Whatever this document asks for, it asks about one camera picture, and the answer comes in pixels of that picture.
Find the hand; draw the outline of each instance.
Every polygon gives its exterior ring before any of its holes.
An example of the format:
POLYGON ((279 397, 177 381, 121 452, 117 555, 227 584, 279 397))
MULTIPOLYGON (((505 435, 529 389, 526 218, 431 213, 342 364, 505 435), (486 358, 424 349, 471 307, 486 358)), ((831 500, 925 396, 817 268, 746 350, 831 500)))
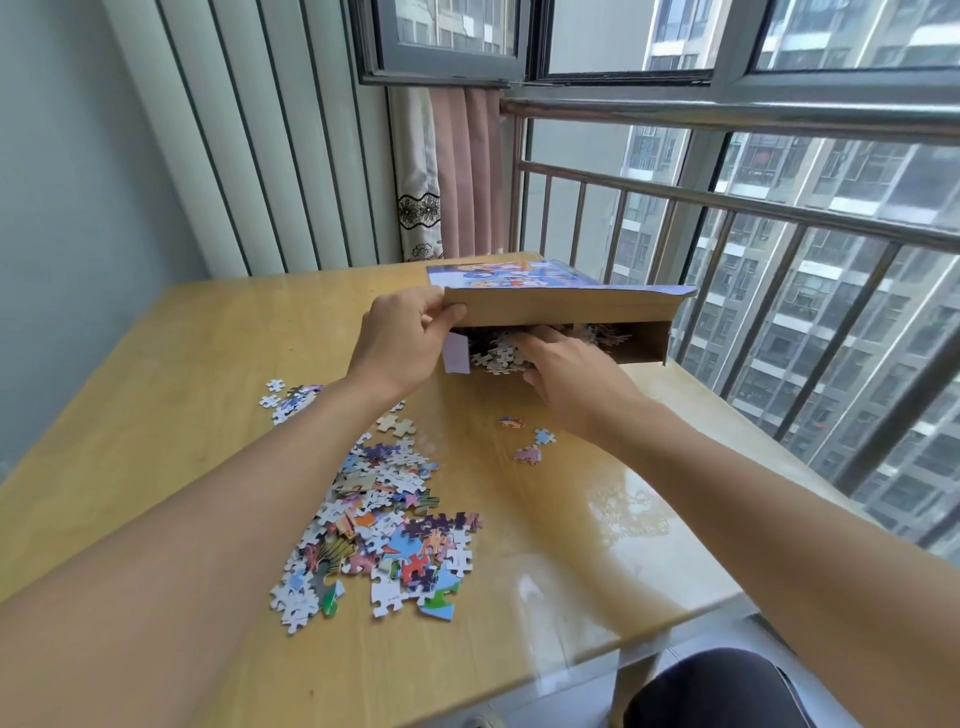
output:
POLYGON ((466 315, 462 303, 444 308, 444 290, 436 285, 377 296, 363 316, 348 378, 390 403, 402 399, 430 377, 444 337, 466 315))
POLYGON ((512 334, 510 340, 537 367, 523 378, 557 413, 564 429, 594 445, 604 447, 625 416, 654 404, 592 344, 545 326, 512 334))

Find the person's left hand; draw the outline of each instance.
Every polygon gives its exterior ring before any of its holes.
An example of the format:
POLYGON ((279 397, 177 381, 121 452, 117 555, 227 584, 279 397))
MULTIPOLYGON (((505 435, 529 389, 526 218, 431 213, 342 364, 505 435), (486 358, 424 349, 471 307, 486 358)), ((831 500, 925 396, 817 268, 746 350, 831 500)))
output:
POLYGON ((377 296, 364 314, 348 378, 389 401, 402 399, 430 377, 444 337, 466 315, 462 303, 444 308, 444 290, 436 285, 377 296))

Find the wooden table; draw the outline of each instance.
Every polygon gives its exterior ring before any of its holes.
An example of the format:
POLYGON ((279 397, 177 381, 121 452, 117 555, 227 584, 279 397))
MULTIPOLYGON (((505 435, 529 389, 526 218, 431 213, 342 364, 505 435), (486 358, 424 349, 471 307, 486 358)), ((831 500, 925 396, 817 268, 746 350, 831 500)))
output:
MULTIPOLYGON (((423 268, 168 290, 0 488, 0 599, 266 432, 257 400, 268 379, 341 376, 373 297, 424 284, 423 268)), ((628 371, 711 437, 846 503, 679 366, 628 371)), ((519 376, 438 370, 404 415, 418 426, 417 450, 441 464, 431 481, 441 510, 478 511, 486 523, 454 597, 456 619, 407 607, 374 621, 369 580, 345 577, 340 613, 288 638, 265 593, 196 725, 413 723, 649 640, 741 595, 643 480, 561 432, 519 376), (501 427, 504 415, 527 426, 501 427), (512 456, 534 427, 558 438, 530 467, 512 456)))

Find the leg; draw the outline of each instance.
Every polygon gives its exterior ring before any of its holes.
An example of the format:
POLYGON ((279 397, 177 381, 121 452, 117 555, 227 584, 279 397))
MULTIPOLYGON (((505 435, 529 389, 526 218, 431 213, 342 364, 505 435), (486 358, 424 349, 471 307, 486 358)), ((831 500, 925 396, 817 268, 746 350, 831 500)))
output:
POLYGON ((638 692, 625 728, 815 728, 789 679, 753 652, 688 657, 638 692))

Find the cardboard box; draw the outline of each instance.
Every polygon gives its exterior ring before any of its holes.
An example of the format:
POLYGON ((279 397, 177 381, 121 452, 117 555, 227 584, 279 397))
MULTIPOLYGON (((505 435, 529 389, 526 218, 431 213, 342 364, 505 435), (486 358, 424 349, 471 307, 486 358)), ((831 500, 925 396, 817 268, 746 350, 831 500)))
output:
POLYGON ((604 285, 559 260, 461 263, 427 268, 445 303, 465 303, 459 327, 620 324, 632 334, 611 356, 619 364, 665 362, 670 323, 692 285, 604 285))

